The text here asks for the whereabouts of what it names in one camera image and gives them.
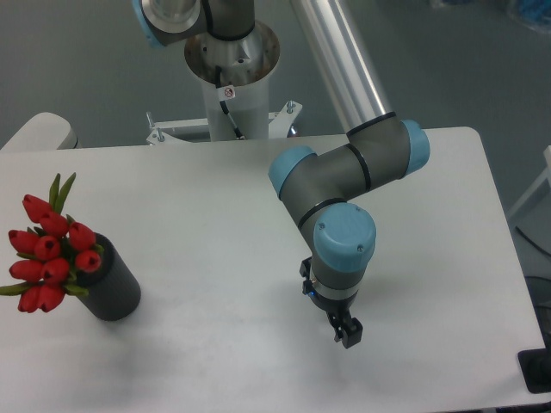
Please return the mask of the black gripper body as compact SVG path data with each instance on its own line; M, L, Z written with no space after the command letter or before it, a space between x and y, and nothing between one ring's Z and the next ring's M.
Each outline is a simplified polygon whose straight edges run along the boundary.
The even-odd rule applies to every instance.
M358 326L359 321L350 314L358 287L353 287L350 291L331 290L316 278L311 270L311 263L312 258L308 257L300 265L302 293L328 315L332 326Z

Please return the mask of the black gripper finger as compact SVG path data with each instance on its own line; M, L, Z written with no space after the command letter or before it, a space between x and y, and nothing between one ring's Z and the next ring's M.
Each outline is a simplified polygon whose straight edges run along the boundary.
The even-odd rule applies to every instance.
M344 337L344 333L342 331L340 319L333 313L327 313L327 318L335 333L334 341L341 342Z
M356 317L348 317L342 326L342 344L345 348L351 348L362 340L363 327Z

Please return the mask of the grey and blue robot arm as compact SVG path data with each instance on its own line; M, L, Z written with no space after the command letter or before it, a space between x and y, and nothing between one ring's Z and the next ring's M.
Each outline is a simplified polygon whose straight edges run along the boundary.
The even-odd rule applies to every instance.
M371 216L353 200L423 168L426 133L390 109L343 1L295 1L299 24L318 64L347 143L324 154L307 146L281 153L269 179L307 243L303 292L324 311L345 347L362 338L350 314L375 252ZM213 141L285 136L291 107L269 117L268 80L280 58L275 33L252 1L136 1L133 9L153 46L183 42L200 81Z

